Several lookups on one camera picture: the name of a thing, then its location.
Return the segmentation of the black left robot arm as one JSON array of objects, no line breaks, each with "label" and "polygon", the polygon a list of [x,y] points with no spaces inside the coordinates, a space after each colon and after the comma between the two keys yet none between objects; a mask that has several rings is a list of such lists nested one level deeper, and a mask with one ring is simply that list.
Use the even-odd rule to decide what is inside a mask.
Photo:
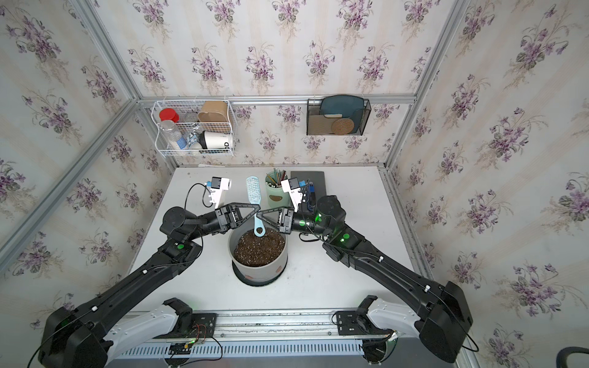
[{"label": "black left robot arm", "polygon": [[166,241],[136,271],[94,299],[47,318],[38,361],[44,367],[104,367],[114,355],[107,335],[153,291],[182,274],[202,254],[196,239],[237,229],[260,210],[258,204],[233,202],[197,216],[175,206],[166,211],[160,231]]}]

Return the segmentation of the teal scrub brush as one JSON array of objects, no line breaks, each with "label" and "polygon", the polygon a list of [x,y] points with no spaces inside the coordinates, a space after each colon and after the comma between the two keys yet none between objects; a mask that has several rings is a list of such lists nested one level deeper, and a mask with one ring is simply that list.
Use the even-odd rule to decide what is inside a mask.
[{"label": "teal scrub brush", "polygon": [[[246,189],[248,200],[251,204],[260,205],[262,202],[262,192],[260,188],[259,178],[257,176],[249,176],[246,179]],[[265,226],[261,219],[254,217],[254,234],[261,238],[265,235]]]}]

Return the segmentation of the black pot saucer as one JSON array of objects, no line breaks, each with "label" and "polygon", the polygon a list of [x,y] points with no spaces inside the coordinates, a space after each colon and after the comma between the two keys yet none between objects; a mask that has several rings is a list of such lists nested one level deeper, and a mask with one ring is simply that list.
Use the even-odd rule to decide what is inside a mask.
[{"label": "black pot saucer", "polygon": [[287,264],[288,262],[285,262],[277,265],[276,268],[273,268],[270,264],[261,268],[251,268],[239,264],[239,262],[232,262],[232,267],[235,276],[243,284],[252,287],[263,287],[275,282],[285,271]]}]

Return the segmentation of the black mesh wall organizer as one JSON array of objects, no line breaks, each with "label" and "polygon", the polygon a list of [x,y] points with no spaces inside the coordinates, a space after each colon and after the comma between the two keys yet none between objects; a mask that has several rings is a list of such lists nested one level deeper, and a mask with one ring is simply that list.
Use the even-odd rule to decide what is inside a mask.
[{"label": "black mesh wall organizer", "polygon": [[[306,118],[306,135],[307,136],[338,136],[331,133],[331,124],[338,119],[342,118],[340,114],[336,115],[321,115],[320,105],[321,99],[310,99],[307,101],[307,118]],[[363,136],[366,125],[368,124],[369,117],[371,115],[371,102],[368,99],[364,99],[364,114],[360,123],[360,127],[357,133],[350,133],[344,136]]]}]

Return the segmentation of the small circuit board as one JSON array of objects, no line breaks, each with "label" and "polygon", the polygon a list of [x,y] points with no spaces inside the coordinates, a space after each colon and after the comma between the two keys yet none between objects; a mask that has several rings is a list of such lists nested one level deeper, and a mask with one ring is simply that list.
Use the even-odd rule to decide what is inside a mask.
[{"label": "small circuit board", "polygon": [[192,343],[172,343],[168,349],[170,356],[191,355],[193,349]]}]

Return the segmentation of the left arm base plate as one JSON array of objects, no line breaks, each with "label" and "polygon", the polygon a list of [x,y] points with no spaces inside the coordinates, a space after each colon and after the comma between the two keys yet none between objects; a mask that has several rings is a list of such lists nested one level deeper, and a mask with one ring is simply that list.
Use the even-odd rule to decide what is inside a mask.
[{"label": "left arm base plate", "polygon": [[216,329],[217,317],[216,313],[192,313],[191,317],[185,315],[179,318],[169,333],[156,336],[155,339],[212,338]]}]

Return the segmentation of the grey ceramic pot with soil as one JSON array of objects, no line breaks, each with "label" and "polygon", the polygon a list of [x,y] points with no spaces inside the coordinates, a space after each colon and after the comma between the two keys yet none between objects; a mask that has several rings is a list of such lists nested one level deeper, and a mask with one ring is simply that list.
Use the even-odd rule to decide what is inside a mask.
[{"label": "grey ceramic pot with soil", "polygon": [[261,268],[265,265],[284,264],[288,261],[288,245],[284,234],[267,228],[263,237],[257,237],[254,232],[254,222],[248,221],[229,235],[229,255],[232,262],[239,262],[251,268]]}]

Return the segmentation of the green pencil cup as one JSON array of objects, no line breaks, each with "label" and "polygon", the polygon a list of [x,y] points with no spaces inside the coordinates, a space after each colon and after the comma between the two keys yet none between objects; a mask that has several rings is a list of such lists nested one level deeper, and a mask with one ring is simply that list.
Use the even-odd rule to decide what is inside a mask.
[{"label": "green pencil cup", "polygon": [[284,172],[279,169],[273,169],[266,174],[265,189],[268,196],[268,206],[271,209],[279,207],[289,207],[291,199],[288,193],[283,191],[281,180],[284,178]]}]

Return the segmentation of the grey hardcover book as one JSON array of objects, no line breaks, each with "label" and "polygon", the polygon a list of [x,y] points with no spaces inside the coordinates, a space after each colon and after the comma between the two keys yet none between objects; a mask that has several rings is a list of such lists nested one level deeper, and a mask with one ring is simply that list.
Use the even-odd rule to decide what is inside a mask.
[{"label": "grey hardcover book", "polygon": [[327,195],[325,173],[322,171],[291,171],[291,178],[313,182],[317,201]]}]

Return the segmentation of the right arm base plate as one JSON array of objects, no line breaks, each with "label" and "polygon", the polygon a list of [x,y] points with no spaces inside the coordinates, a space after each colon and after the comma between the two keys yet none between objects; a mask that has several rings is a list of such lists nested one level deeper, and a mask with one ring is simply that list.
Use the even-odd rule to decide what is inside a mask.
[{"label": "right arm base plate", "polygon": [[357,311],[335,311],[331,320],[336,325],[339,336],[368,335],[369,327],[362,313]]}]

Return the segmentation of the clear plastic bottle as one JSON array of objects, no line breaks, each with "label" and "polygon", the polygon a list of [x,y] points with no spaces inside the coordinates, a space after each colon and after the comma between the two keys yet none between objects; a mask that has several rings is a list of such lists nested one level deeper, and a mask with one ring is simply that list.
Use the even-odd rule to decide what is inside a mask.
[{"label": "clear plastic bottle", "polygon": [[171,120],[161,121],[161,129],[171,150],[185,150],[187,141],[179,127]]}]

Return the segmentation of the brown cardboard box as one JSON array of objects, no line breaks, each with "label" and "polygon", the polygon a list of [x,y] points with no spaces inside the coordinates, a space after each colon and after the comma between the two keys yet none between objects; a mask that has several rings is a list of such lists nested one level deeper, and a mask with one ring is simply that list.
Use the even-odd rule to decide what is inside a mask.
[{"label": "brown cardboard box", "polygon": [[197,116],[202,123],[229,123],[229,106],[225,101],[205,101]]}]

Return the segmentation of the red lidded jar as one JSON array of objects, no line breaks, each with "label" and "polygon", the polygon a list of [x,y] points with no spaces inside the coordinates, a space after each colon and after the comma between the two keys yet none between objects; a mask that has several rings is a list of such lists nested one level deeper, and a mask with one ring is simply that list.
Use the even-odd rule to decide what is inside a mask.
[{"label": "red lidded jar", "polygon": [[179,114],[173,108],[165,108],[159,112],[161,121],[172,121],[175,124],[179,122]]}]

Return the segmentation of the round cork coaster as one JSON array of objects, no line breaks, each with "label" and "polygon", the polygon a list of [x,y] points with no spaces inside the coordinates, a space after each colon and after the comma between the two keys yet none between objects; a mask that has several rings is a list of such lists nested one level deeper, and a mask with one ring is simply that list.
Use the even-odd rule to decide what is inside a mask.
[{"label": "round cork coaster", "polygon": [[353,132],[355,123],[349,118],[338,118],[331,124],[331,133],[338,136],[348,135]]}]

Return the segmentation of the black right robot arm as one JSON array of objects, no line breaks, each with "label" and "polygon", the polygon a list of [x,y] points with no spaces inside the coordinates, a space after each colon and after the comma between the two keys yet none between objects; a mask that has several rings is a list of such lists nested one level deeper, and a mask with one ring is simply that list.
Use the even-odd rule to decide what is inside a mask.
[{"label": "black right robot arm", "polygon": [[434,356],[446,363],[455,363],[473,325],[460,286],[453,282],[441,285],[385,255],[346,224],[346,212],[337,196],[320,198],[311,216],[281,207],[262,210],[256,217],[283,234],[313,235],[332,260],[374,279],[399,297],[416,315],[411,322],[405,323],[386,309],[385,300],[369,296],[357,309],[362,321],[369,321],[380,330],[413,334]]}]

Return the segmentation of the white black cylinder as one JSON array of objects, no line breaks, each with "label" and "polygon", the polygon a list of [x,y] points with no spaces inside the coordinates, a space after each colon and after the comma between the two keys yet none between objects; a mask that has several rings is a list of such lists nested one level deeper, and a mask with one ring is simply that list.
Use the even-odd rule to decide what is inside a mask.
[{"label": "white black cylinder", "polygon": [[232,150],[235,145],[231,134],[212,131],[203,131],[198,142],[204,150]]}]

